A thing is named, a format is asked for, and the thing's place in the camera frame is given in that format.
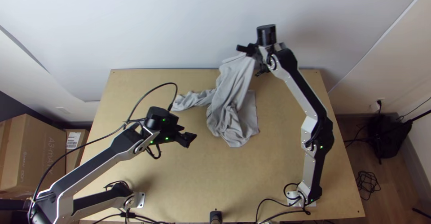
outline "black bag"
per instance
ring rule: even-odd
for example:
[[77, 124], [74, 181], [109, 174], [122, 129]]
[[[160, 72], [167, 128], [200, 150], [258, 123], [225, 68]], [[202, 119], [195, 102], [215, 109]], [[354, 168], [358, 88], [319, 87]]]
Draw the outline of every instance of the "black bag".
[[412, 129], [412, 122], [396, 122], [391, 117], [379, 114], [368, 122], [368, 137], [378, 162], [382, 158], [395, 157]]

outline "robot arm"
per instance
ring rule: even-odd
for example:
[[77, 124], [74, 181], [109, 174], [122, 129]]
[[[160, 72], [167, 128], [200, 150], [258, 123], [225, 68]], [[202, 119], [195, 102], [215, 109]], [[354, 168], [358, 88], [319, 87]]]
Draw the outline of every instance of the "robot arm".
[[63, 176], [37, 196], [31, 207], [31, 222], [34, 224], [67, 224], [83, 217], [98, 213], [110, 207], [142, 208], [145, 193], [133, 192], [124, 181], [108, 184], [110, 190], [73, 199], [75, 193], [93, 182], [120, 161], [134, 158], [147, 150], [154, 156], [148, 146], [176, 141], [188, 148], [196, 138], [192, 133], [179, 133], [184, 127], [177, 125], [178, 117], [169, 111], [150, 107], [147, 118], [118, 134], [109, 148], [88, 160], [72, 172]]
[[288, 202], [296, 206], [307, 206], [322, 195], [320, 178], [325, 156], [332, 148], [334, 135], [332, 121], [326, 115], [322, 102], [298, 70], [298, 62], [284, 43], [277, 43], [275, 25], [257, 28], [258, 41], [247, 47], [237, 46], [238, 51], [255, 57], [260, 64], [259, 76], [271, 72], [283, 80], [305, 113], [301, 126], [301, 147], [305, 151], [302, 181], [296, 191], [290, 191]]

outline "wooden table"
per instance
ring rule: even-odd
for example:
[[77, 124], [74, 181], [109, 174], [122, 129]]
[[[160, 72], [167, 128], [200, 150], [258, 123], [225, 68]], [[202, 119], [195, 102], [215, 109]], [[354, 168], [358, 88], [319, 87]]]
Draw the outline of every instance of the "wooden table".
[[[318, 70], [301, 70], [320, 97], [334, 122], [335, 143], [327, 154], [317, 207], [311, 215], [294, 213], [274, 220], [321, 220], [365, 216], [355, 178], [344, 148], [328, 95]], [[151, 88], [165, 82], [178, 84], [179, 93], [215, 87], [218, 70], [112, 70], [97, 111], [89, 141], [117, 129], [136, 101]], [[304, 151], [300, 148], [300, 127], [305, 117], [287, 86], [271, 74], [253, 77], [260, 133], [240, 148], [229, 148], [214, 137], [206, 125], [206, 107], [174, 112], [185, 130], [198, 135], [186, 149], [178, 143], [161, 145], [162, 157], [146, 153], [120, 162], [75, 197], [94, 194], [116, 180], [127, 181], [134, 191], [146, 193], [145, 205], [133, 212], [166, 222], [208, 222], [217, 208], [225, 222], [254, 222], [256, 208], [264, 198], [286, 203], [283, 187], [302, 178]], [[150, 106], [167, 107], [174, 88], [162, 87], [142, 101], [133, 118], [142, 118]], [[113, 137], [85, 149], [82, 163], [107, 148]], [[259, 220], [296, 208], [265, 203]], [[86, 220], [98, 220], [119, 211], [110, 208]], [[109, 220], [123, 221], [116, 217]]]

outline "gray cloth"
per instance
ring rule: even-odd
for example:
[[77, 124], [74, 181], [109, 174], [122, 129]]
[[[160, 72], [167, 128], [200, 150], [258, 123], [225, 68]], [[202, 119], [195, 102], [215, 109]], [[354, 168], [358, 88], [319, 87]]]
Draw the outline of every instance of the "gray cloth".
[[209, 105], [207, 126], [215, 136], [221, 136], [230, 147], [244, 145], [259, 133], [255, 92], [248, 90], [255, 60], [241, 53], [223, 60], [215, 89], [177, 95], [172, 110]]

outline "white wall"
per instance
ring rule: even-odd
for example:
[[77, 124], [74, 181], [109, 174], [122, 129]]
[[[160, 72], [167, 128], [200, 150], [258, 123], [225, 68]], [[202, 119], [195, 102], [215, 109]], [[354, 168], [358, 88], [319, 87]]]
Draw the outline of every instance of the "white wall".
[[368, 54], [330, 91], [337, 114], [399, 112], [431, 96], [431, 0], [415, 0]]
[[218, 67], [269, 23], [330, 89], [411, 1], [0, 0], [0, 25], [83, 100], [112, 68]]
[[[67, 92], [1, 31], [0, 91], [54, 120], [93, 121], [99, 105], [83, 102]], [[65, 107], [71, 114], [64, 114], [56, 107]]]
[[[431, 97], [431, 92], [428, 93], [428, 95], [420, 98], [416, 102], [402, 108], [400, 111], [398, 111], [399, 115], [404, 115], [414, 108], [416, 108], [418, 105], [420, 105], [422, 102], [427, 100], [429, 97]], [[408, 119], [412, 119], [425, 111], [431, 109], [431, 100], [422, 105], [420, 108], [415, 110], [414, 112], [410, 113], [408, 116], [404, 118], [404, 121]], [[424, 116], [416, 121], [413, 122], [412, 130], [409, 133], [410, 141], [412, 142], [412, 145], [419, 157], [419, 160], [425, 170], [425, 174], [428, 177], [428, 181], [431, 183], [431, 114]]]

